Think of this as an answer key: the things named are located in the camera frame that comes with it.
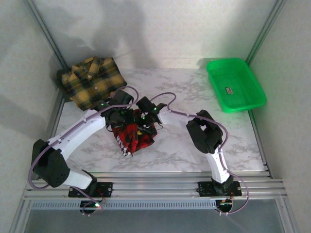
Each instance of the plaid shirt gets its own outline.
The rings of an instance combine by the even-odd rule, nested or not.
[[[113,58],[97,57],[72,66],[71,72],[62,75],[62,83],[66,93],[82,110],[127,85]]]

